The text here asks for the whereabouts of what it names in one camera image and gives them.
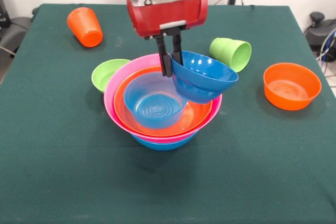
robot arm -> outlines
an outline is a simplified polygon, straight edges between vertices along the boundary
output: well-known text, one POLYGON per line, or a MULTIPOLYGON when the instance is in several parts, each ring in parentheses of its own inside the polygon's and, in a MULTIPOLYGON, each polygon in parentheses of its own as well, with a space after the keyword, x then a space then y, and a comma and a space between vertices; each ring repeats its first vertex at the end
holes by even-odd
POLYGON ((140 37, 155 38, 162 74, 172 76, 164 37, 173 36, 174 60, 183 64, 181 30, 201 25, 207 16, 207 0, 127 0, 133 28, 140 37))

plastic bowl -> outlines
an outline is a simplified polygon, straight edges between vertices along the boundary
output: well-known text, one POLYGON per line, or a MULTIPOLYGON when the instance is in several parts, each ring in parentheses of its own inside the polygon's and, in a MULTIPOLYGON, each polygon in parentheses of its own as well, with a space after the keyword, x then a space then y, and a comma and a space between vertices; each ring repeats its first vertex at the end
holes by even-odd
POLYGON ((193 130, 191 130, 187 133, 180 134, 180 135, 177 135, 177 136, 170 136, 170 137, 151 137, 151 136, 145 136, 143 134, 139 134, 135 131, 132 131, 122 124, 122 122, 118 119, 118 117, 115 113, 114 106, 113 106, 115 92, 116 92, 118 86, 121 84, 121 82, 125 78, 127 78, 129 75, 133 74, 134 72, 136 72, 140 69, 150 67, 150 66, 157 66, 157 65, 160 65, 160 56, 159 56, 159 54, 152 54, 152 55, 146 55, 146 56, 143 56, 143 57, 139 57, 135 60, 132 60, 128 64, 121 67, 117 72, 115 72, 115 74, 110 79, 110 81, 109 81, 109 83, 106 87, 105 94, 104 94, 105 109, 106 109, 108 115, 111 117, 112 121, 117 126, 122 128, 123 130, 129 132, 130 134, 138 136, 141 139, 149 141, 149 142, 174 143, 174 142, 178 142, 178 141, 186 139, 187 137, 196 133, 201 128, 205 127, 218 113, 218 111, 221 107, 221 103, 222 103, 222 95, 220 95, 215 100, 213 100, 213 106, 212 106, 211 112, 210 112, 209 116, 206 118, 206 120, 200 126, 198 126, 197 128, 195 128, 195 129, 193 129, 193 130))
POLYGON ((132 113, 126 107, 123 99, 123 94, 125 92, 128 84, 138 76, 141 76, 149 72, 161 72, 161 66, 154 66, 141 69, 134 74, 127 77, 118 87, 114 95, 114 110, 117 117, 120 119, 122 124, 128 129, 144 134, 146 136, 158 136, 158 137, 168 137, 176 136, 179 134, 184 134, 198 127, 210 114, 212 109, 212 101, 206 104, 198 104, 194 102, 188 102, 183 110, 181 119, 174 125, 165 129, 150 129, 140 125, 132 113))
POLYGON ((137 137, 137 136, 134 136, 134 135, 132 135, 132 136, 140 144, 142 144, 143 146, 146 146, 149 149, 156 150, 156 151, 171 151, 171 150, 175 150, 177 148, 180 148, 181 146, 183 146, 186 143, 188 143, 194 137, 195 134, 196 133, 194 133, 193 135, 187 137, 186 139, 183 139, 183 140, 181 140, 179 142, 175 142, 175 143, 171 143, 171 144, 152 143, 152 142, 146 141, 144 139, 141 139, 140 137, 137 137))
POLYGON ((107 83, 111 76, 123 65, 130 62, 126 59, 113 59, 103 62, 98 65, 91 75, 93 85, 102 93, 105 92, 107 83))
POLYGON ((182 51, 183 66, 172 59, 173 81, 186 99, 207 103, 238 81, 238 74, 208 56, 182 51))
POLYGON ((283 110, 302 110, 321 92, 321 81, 308 68, 295 63, 278 63, 264 73, 267 100, 283 110))
POLYGON ((124 102, 137 122, 151 129, 164 129, 180 120, 187 100, 177 93, 171 78, 160 71, 131 78, 124 102))

table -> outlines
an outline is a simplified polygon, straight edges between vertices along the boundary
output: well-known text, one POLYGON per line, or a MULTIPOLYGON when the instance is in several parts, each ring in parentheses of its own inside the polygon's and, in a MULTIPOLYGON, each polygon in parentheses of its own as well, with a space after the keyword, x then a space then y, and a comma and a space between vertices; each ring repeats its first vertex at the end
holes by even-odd
POLYGON ((219 114, 187 145, 156 152, 107 116, 91 84, 99 63, 156 52, 122 5, 88 5, 103 43, 82 47, 66 25, 83 5, 43 4, 0 86, 1 223, 335 223, 336 100, 289 7, 210 6, 183 48, 249 41, 251 61, 219 114), (302 111, 264 97, 262 75, 290 61, 322 92, 302 111))

orange cup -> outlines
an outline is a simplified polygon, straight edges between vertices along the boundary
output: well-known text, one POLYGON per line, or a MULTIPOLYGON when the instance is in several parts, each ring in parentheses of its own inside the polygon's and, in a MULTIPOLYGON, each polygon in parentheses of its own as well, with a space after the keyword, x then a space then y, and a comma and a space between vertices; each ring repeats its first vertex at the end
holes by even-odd
POLYGON ((267 100, 283 110, 302 110, 318 96, 321 88, 314 72, 295 63, 277 63, 264 73, 267 100))
POLYGON ((79 7, 74 9, 67 18, 67 24, 85 47, 95 47, 103 40, 103 32, 97 17, 90 8, 79 7))

blue bowl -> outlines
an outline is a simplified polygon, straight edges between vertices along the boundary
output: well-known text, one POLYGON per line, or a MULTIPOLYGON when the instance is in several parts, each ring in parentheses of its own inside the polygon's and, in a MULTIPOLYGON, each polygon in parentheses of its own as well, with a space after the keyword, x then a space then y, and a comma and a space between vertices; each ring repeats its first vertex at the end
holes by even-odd
POLYGON ((124 102, 142 126, 163 129, 180 120, 187 101, 176 91, 171 78, 161 72, 143 74, 126 87, 124 102))
POLYGON ((182 51, 183 66, 172 59, 178 93, 196 103, 208 103, 238 81, 238 74, 208 56, 182 51))
POLYGON ((185 145, 186 143, 188 143, 196 134, 197 132, 195 132, 193 135, 191 135, 190 137, 178 141, 176 143, 171 143, 171 144, 158 144, 158 143, 152 143, 152 142, 148 142, 146 140, 143 140, 137 136, 132 135, 135 140, 137 140, 140 144, 142 144, 143 146, 146 146, 149 149, 152 150, 156 150, 156 151, 171 151, 177 148, 180 148, 181 146, 185 145))

